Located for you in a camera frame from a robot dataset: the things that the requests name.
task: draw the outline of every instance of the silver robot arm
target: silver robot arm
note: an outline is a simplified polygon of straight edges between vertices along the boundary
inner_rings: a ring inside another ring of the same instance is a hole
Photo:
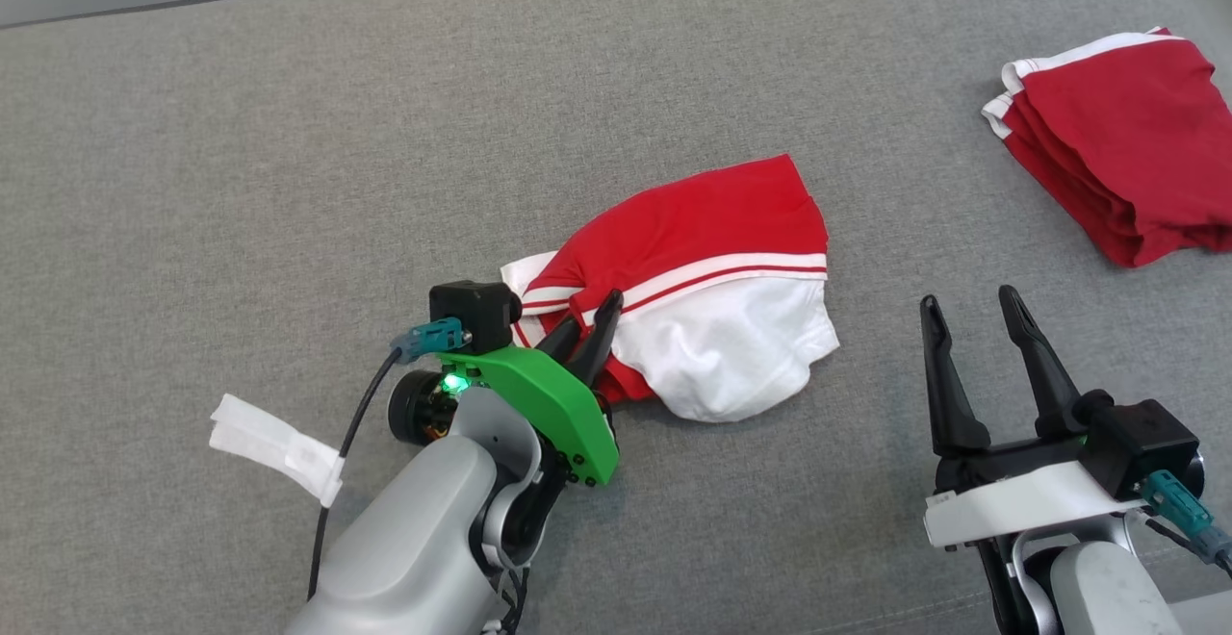
[[[1186,538],[1153,519],[1148,528],[1232,575],[1232,538],[1198,501],[1206,477],[1198,438],[1154,399],[1119,407],[1101,390],[1078,393],[1016,290],[1002,286],[999,301],[1039,411],[1036,438],[999,445],[967,401],[936,298],[920,301],[940,457],[929,540],[978,551],[1003,635],[1180,634],[1126,522],[1148,506]]]
[[[526,567],[542,525],[505,525],[542,480],[535,428],[499,395],[458,395],[448,435],[424,448],[326,552],[315,596],[287,635],[477,635],[505,570]]]

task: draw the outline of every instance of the cable connector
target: cable connector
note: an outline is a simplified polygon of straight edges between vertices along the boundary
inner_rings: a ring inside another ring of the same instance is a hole
[[[1157,471],[1142,481],[1142,498],[1189,539],[1189,549],[1210,565],[1232,555],[1232,536],[1215,526],[1215,517],[1169,471]]]
[[[471,343],[471,333],[462,329],[456,317],[446,317],[410,328],[402,337],[389,342],[389,348],[400,349],[395,363],[407,365],[424,354],[452,351]]]

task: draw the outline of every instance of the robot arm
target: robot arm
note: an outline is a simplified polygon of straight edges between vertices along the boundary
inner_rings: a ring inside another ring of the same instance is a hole
[[[442,372],[409,372],[389,399],[395,436],[426,446],[330,549],[288,635],[516,630],[522,581],[559,493],[583,475],[606,483],[616,466],[590,385],[622,298],[609,297],[580,344],[565,319],[541,350],[510,345],[516,301],[499,284],[432,289],[432,319],[457,319],[466,340],[436,354]],[[519,604],[494,620],[504,573]]]
[[[929,540],[979,552],[1004,635],[1179,634],[1126,522],[1148,506],[1198,538],[1183,545],[1202,546],[1195,552],[1204,561],[1227,568],[1227,536],[1198,503],[1198,438],[1153,399],[1114,407],[1100,390],[1079,396],[1013,286],[1002,286],[1000,303],[1039,417],[1036,438],[992,445],[950,359],[941,308],[933,296],[920,302],[933,450],[941,457],[924,518]],[[1056,536],[1074,544],[1039,544]]]

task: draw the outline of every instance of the cable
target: cable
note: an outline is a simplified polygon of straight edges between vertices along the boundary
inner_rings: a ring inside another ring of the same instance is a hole
[[[1227,554],[1220,552],[1220,555],[1215,557],[1215,565],[1222,567],[1223,572],[1228,573],[1228,577],[1232,577],[1232,561],[1228,560]]]
[[[342,446],[338,450],[338,459],[345,460],[346,454],[351,451],[351,443],[355,441],[355,433],[360,429],[360,422],[363,420],[365,412],[368,411],[368,404],[372,403],[372,398],[377,393],[377,388],[381,387],[381,381],[388,375],[389,369],[393,364],[402,358],[402,349],[394,346],[389,355],[386,358],[384,363],[381,364],[381,370],[372,376],[372,382],[368,383],[367,391],[365,391],[363,397],[360,399],[360,406],[355,411],[355,416],[351,417],[351,425],[346,429],[346,436],[342,438]],[[320,552],[322,547],[325,545],[325,523],[329,522],[329,508],[322,506],[320,514],[317,515],[317,538],[313,540],[312,545],[312,573],[308,576],[308,598],[312,599],[313,594],[317,593],[317,577],[320,575]]]
[[[1147,518],[1146,522],[1143,522],[1143,524],[1146,524],[1156,534],[1159,534],[1161,536],[1167,536],[1169,540],[1172,540],[1172,543],[1177,544],[1178,546],[1196,555],[1198,557],[1202,557],[1202,554],[1194,549],[1193,541],[1181,536],[1179,531],[1172,530],[1162,522],[1154,518]],[[1232,559],[1228,557],[1227,551],[1220,551],[1218,554],[1216,554],[1214,562],[1216,566],[1220,567],[1220,570],[1226,572],[1228,577],[1232,577]]]
[[[509,571],[509,581],[514,583],[514,593],[517,596],[517,605],[510,604],[509,613],[500,621],[503,635],[516,635],[517,625],[522,621],[522,609],[526,607],[526,582],[531,576],[531,568],[522,568],[522,577],[517,578],[517,572]]]
[[[1189,539],[1185,539],[1179,533],[1177,533],[1177,531],[1174,531],[1172,529],[1167,529],[1167,526],[1164,526],[1158,519],[1147,518],[1146,525],[1148,528],[1151,528],[1151,530],[1154,531],[1156,534],[1159,534],[1161,536],[1167,536],[1168,539],[1172,539],[1172,541],[1174,544],[1177,544],[1178,546],[1185,549],[1186,551],[1193,551],[1194,550],[1194,545],[1189,543]]]

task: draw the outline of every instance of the gray fabric surface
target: gray fabric surface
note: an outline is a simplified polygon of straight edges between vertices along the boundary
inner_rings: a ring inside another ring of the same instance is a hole
[[[922,524],[930,291],[994,439],[1034,411],[1013,282],[1079,387],[1202,436],[1232,515],[1232,258],[1114,269],[978,115],[1004,60],[1154,25],[1204,42],[1186,0],[227,0],[4,31],[0,631],[277,631],[314,503],[207,448],[222,393],[338,443],[432,284],[780,152],[843,348],[739,424],[618,411],[617,480],[562,499],[525,634],[991,633],[975,554]],[[382,408],[330,538],[413,455]],[[1142,551],[1172,598],[1226,587]]]

